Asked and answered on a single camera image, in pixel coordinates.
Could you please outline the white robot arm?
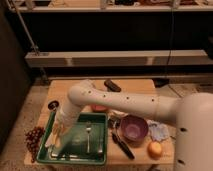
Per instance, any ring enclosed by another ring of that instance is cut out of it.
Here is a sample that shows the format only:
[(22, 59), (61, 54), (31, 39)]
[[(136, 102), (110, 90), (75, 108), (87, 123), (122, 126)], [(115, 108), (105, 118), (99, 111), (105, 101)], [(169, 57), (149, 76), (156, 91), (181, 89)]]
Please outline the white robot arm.
[(176, 128), (174, 171), (213, 171), (213, 94), (194, 93), (183, 98), (95, 88), (90, 80), (70, 87), (56, 121), (71, 127), (82, 109), (97, 104)]

